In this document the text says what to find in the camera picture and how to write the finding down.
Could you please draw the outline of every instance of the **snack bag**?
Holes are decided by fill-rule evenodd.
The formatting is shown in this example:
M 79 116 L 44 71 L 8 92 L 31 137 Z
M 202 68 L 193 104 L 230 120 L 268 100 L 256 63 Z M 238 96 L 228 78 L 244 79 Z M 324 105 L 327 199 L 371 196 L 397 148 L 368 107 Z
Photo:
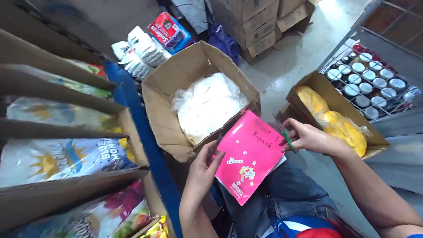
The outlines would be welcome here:
M 70 80 L 68 78 L 59 76 L 59 75 L 55 75 L 46 71 L 43 71 L 41 69 L 37 69 L 34 68 L 32 66 L 29 65 L 24 65 L 24 64 L 7 64 L 5 65 L 6 68 L 8 69 L 14 69 L 14 70 L 18 70 L 24 73 L 27 73 L 29 75 L 35 76 L 37 78 L 40 79 L 44 79 L 46 81 L 49 81 L 51 83 L 55 83 L 55 84 L 60 84 L 63 85 L 67 88 L 76 90 L 76 91 L 80 91 L 82 93 L 85 94 L 89 94 L 89 95 L 93 95 L 96 97 L 100 97 L 100 98 L 110 98 L 112 96 L 112 93 L 104 90 L 104 89 L 99 89 L 87 84 L 83 84 L 77 81 L 73 81 Z
M 34 97 L 15 100 L 7 107 L 6 118 L 90 130 L 122 131 L 111 115 L 66 102 Z
M 13 139 L 0 161 L 0 187 L 137 166 L 126 138 Z
M 137 181 L 66 213 L 33 221 L 4 237 L 127 238 L 150 221 L 143 184 Z
M 161 219 L 153 225 L 144 235 L 140 238 L 168 238 L 169 229 L 166 222 L 166 216 L 162 216 Z

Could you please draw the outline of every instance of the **white plastic bag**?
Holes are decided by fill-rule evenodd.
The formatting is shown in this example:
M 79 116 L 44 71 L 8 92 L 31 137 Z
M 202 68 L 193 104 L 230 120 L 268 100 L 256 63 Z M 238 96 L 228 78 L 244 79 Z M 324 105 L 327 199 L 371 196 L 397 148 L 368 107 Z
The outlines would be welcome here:
M 223 127 L 248 104 L 248 99 L 225 74 L 215 73 L 185 91 L 178 89 L 172 103 L 182 131 L 195 146 Z

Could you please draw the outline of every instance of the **gray floor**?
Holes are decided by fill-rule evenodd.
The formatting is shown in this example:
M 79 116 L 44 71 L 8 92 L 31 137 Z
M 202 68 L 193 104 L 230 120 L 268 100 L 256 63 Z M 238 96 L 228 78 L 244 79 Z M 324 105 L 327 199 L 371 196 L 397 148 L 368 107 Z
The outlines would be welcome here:
M 367 0 L 322 0 L 305 34 L 291 33 L 277 42 L 265 57 L 241 70 L 261 92 L 262 119 L 273 122 L 272 113 L 286 103 L 291 87 L 317 69 L 364 10 Z M 351 198 L 333 161 L 321 154 L 301 151 L 287 158 L 302 168 L 334 199 L 341 215 L 366 237 L 378 237 Z

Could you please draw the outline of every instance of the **jeans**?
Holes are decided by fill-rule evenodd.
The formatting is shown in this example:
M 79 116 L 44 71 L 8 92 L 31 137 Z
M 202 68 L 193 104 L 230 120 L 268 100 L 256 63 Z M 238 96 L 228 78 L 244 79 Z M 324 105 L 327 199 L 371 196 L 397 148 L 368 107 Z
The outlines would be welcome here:
M 325 217 L 327 209 L 337 211 L 327 192 L 289 161 L 269 174 L 243 206 L 221 184 L 220 189 L 241 238 L 264 234 L 271 226 L 269 209 L 275 209 L 281 218 L 300 214 Z

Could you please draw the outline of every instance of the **pink folder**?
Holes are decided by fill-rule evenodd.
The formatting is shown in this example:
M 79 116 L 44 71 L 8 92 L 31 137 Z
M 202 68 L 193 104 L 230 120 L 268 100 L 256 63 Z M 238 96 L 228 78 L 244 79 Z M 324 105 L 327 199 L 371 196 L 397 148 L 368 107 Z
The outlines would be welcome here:
M 282 158 L 283 136 L 247 110 L 222 138 L 226 152 L 216 177 L 242 206 Z

